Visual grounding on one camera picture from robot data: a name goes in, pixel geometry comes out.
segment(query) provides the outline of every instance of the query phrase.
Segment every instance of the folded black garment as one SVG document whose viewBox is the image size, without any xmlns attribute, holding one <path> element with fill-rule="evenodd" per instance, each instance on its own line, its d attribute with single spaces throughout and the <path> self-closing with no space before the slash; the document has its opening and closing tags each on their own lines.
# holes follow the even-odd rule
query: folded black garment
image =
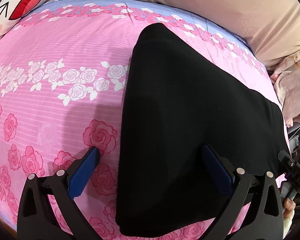
<svg viewBox="0 0 300 240">
<path fill-rule="evenodd" d="M 281 171 L 289 152 L 280 108 L 163 24 L 133 49 L 122 114 L 116 222 L 157 237 L 218 215 L 226 202 L 200 159 L 209 144 L 250 174 Z"/>
</svg>

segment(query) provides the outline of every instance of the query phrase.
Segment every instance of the red mouth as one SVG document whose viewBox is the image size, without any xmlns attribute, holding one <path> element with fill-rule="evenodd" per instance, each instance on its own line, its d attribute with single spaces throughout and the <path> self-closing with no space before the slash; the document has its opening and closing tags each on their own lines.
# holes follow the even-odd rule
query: red mouth
<svg viewBox="0 0 300 240">
<path fill-rule="evenodd" d="M 9 20 L 17 20 L 21 18 L 23 15 L 30 12 L 41 0 L 21 0 L 17 7 L 14 9 L 11 14 Z"/>
</svg>

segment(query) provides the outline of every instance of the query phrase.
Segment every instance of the finger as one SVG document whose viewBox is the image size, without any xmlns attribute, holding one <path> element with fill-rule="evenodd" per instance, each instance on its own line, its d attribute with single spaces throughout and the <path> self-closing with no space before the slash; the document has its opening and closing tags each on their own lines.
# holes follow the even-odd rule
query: finger
<svg viewBox="0 0 300 240">
<path fill-rule="evenodd" d="M 286 200 L 284 201 L 284 207 L 286 211 L 284 212 L 283 217 L 287 218 L 293 214 L 296 204 L 294 203 L 293 200 L 286 198 Z"/>
</svg>

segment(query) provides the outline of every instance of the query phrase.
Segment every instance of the black pants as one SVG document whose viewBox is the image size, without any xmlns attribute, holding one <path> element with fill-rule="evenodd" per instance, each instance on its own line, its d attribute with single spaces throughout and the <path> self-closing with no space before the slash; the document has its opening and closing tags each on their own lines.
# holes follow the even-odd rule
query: black pants
<svg viewBox="0 0 300 240">
<path fill-rule="evenodd" d="M 162 24 L 134 47 L 124 99 L 116 221 L 126 236 L 156 237 L 215 217 L 221 195 L 202 163 L 209 144 L 250 174 L 280 175 L 289 152 L 279 107 Z"/>
</svg>

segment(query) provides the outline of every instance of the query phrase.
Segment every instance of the bed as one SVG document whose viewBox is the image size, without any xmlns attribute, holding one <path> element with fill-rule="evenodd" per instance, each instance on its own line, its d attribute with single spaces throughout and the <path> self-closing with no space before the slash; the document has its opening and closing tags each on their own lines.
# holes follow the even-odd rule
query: bed
<svg viewBox="0 0 300 240">
<path fill-rule="evenodd" d="M 0 40 L 0 219 L 4 223 L 16 230 L 18 204 L 30 173 L 49 176 L 67 169 L 87 148 L 96 146 L 101 162 L 76 203 L 103 239 L 137 239 L 122 235 L 115 223 L 122 106 L 133 47 L 140 32 L 158 22 L 282 109 L 267 69 L 247 42 L 201 16 L 134 0 L 46 2 Z M 70 233 L 52 196 L 50 203 L 60 226 Z M 240 227 L 247 208 L 242 208 L 232 232 Z M 196 239 L 212 221 L 188 225 L 162 238 Z"/>
</svg>

